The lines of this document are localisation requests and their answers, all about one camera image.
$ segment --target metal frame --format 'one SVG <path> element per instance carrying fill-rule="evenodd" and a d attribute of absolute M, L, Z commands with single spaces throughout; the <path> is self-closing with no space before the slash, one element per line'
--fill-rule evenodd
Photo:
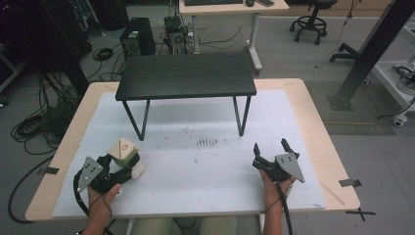
<path fill-rule="evenodd" d="M 251 96 L 247 96 L 247 102 L 245 104 L 244 117 L 242 119 L 242 124 L 241 124 L 241 119 L 239 117 L 238 102 L 236 100 L 236 96 L 233 96 L 233 103 L 234 103 L 234 108 L 235 108 L 236 122 L 238 124 L 239 136 L 243 136 L 245 132 L 245 126 L 247 124 L 248 112 L 250 110 Z M 134 127 L 135 132 L 137 133 L 138 138 L 140 139 L 140 141 L 143 141 L 144 136 L 146 134 L 147 119 L 148 119 L 149 110 L 150 110 L 150 100 L 147 100 L 147 103 L 146 103 L 146 111 L 144 113 L 143 126 L 141 128 L 141 131 L 139 130 L 137 123 L 134 120 L 134 116 L 132 115 L 127 102 L 122 101 L 122 105 L 125 107 L 125 110 L 127 111 L 128 117 L 132 123 L 132 126 Z"/>

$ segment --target chair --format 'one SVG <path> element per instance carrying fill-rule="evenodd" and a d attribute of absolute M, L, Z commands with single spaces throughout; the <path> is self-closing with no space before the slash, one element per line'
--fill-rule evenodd
<path fill-rule="evenodd" d="M 318 11 L 331 8 L 338 0 L 310 0 L 310 7 L 308 11 L 314 6 L 314 11 L 311 16 L 300 17 L 291 24 L 290 31 L 295 30 L 295 24 L 298 24 L 300 31 L 297 33 L 297 36 L 294 38 L 295 42 L 299 42 L 300 33 L 303 30 L 315 31 L 318 33 L 317 39 L 315 39 L 314 44 L 320 44 L 320 36 L 326 36 L 327 24 L 323 20 L 317 17 Z"/>

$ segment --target white paper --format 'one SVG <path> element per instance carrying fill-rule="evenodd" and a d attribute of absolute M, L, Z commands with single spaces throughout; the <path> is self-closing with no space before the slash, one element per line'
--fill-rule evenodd
<path fill-rule="evenodd" d="M 242 119 L 246 97 L 238 97 Z M 128 102 L 141 129 L 146 101 Z M 263 211 L 263 186 L 252 166 L 254 143 L 274 162 L 284 154 L 281 139 L 300 153 L 305 183 L 295 182 L 291 212 L 323 210 L 324 199 L 283 90 L 258 90 L 252 97 L 244 136 L 239 136 L 232 98 L 151 101 L 144 141 L 140 141 L 115 93 L 105 93 L 65 178 L 54 217 L 84 216 L 72 192 L 86 156 L 104 156 L 119 138 L 135 143 L 145 170 L 122 186 L 113 215 L 126 217 L 253 214 Z M 112 164 L 112 171 L 119 167 Z M 86 190 L 82 198 L 88 205 Z"/>

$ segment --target table leg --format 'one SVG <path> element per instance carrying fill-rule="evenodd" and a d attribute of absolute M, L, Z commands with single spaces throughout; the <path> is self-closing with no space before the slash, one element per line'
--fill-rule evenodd
<path fill-rule="evenodd" d="M 238 103 L 236 101 L 236 96 L 233 97 L 233 101 L 234 101 L 236 122 L 238 124 L 239 136 L 243 136 L 244 131 L 245 131 L 245 125 L 247 124 L 248 111 L 250 110 L 251 96 L 247 96 L 247 103 L 245 104 L 245 111 L 244 111 L 244 118 L 242 120 L 242 125 L 241 125 L 241 121 L 239 118 Z"/>
<path fill-rule="evenodd" d="M 256 71 L 260 72 L 262 71 L 262 64 L 260 63 L 258 54 L 255 50 L 256 30 L 258 27 L 258 21 L 259 21 L 259 13 L 255 13 L 254 18 L 253 18 L 253 28 L 251 29 L 251 38 L 249 41 L 247 41 L 247 44 L 248 44 L 248 50 L 251 55 L 251 59 L 253 59 L 254 67 Z"/>
<path fill-rule="evenodd" d="M 201 54 L 199 48 L 199 38 L 198 38 L 198 18 L 197 16 L 192 16 L 193 23 L 193 54 Z"/>
<path fill-rule="evenodd" d="M 138 138 L 143 141 L 144 135 L 146 133 L 146 125 L 147 125 L 147 117 L 149 116 L 149 108 L 150 108 L 150 100 L 147 100 L 146 104 L 146 112 L 144 113 L 144 120 L 143 120 L 143 128 L 141 130 L 138 129 L 137 124 L 135 123 L 134 117 L 132 116 L 132 113 L 128 107 L 128 104 L 126 101 L 122 101 L 122 105 L 125 107 L 125 110 L 127 111 L 128 117 L 130 118 L 131 124 L 134 127 L 135 132 L 137 133 Z"/>

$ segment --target electronic equipment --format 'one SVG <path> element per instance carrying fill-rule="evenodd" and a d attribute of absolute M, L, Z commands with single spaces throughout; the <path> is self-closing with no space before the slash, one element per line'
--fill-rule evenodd
<path fill-rule="evenodd" d="M 156 42 L 148 18 L 132 18 L 119 40 L 125 56 L 150 56 L 156 53 Z"/>
<path fill-rule="evenodd" d="M 255 2 L 257 2 L 260 5 L 265 6 L 265 7 L 272 7 L 272 6 L 274 6 L 274 2 L 272 2 L 270 0 L 255 0 Z"/>
<path fill-rule="evenodd" d="M 223 4 L 242 4 L 244 0 L 185 0 L 185 6 L 203 6 L 203 5 L 223 5 Z"/>
<path fill-rule="evenodd" d="M 186 54 L 185 30 L 181 26 L 178 16 L 164 18 L 165 35 L 164 43 L 171 55 Z"/>

